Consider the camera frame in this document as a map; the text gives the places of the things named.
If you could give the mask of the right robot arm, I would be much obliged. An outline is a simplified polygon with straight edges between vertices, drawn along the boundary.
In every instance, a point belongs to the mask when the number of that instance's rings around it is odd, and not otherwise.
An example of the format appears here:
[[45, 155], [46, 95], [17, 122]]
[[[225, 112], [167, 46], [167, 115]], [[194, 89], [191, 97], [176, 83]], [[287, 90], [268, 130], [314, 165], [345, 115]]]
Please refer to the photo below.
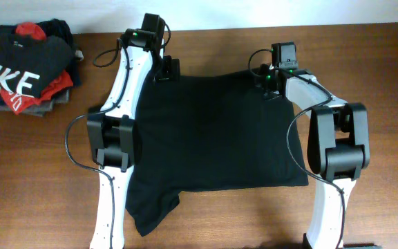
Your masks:
[[316, 181], [310, 226], [302, 248], [344, 248], [348, 201], [361, 172], [370, 164], [368, 114], [362, 103], [349, 103], [299, 67], [296, 44], [275, 43], [267, 49], [270, 65], [251, 74], [260, 80], [269, 98], [282, 97], [307, 115], [310, 127], [307, 166], [297, 167]]

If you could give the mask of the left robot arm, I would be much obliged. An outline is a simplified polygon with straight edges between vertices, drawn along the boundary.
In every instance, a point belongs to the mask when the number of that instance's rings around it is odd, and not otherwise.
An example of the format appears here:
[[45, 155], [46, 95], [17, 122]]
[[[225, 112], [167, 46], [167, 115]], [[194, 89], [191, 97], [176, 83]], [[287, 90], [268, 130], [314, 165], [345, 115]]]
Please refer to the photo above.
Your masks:
[[99, 174], [97, 219], [90, 248], [123, 248], [126, 193], [142, 153], [136, 111], [147, 82], [177, 81], [180, 63], [164, 54], [169, 43], [165, 20], [145, 14], [140, 28], [118, 39], [119, 68], [107, 100], [87, 117], [88, 139]]

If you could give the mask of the black Sydrogen t-shirt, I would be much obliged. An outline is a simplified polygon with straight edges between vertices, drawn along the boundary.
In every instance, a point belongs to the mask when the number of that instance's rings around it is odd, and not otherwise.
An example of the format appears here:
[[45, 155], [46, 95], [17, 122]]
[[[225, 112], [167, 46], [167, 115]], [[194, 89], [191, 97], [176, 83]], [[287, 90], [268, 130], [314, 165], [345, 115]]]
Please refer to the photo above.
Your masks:
[[126, 209], [142, 236], [180, 202], [181, 192], [308, 184], [294, 108], [264, 98], [247, 71], [147, 82], [136, 122], [142, 157]]

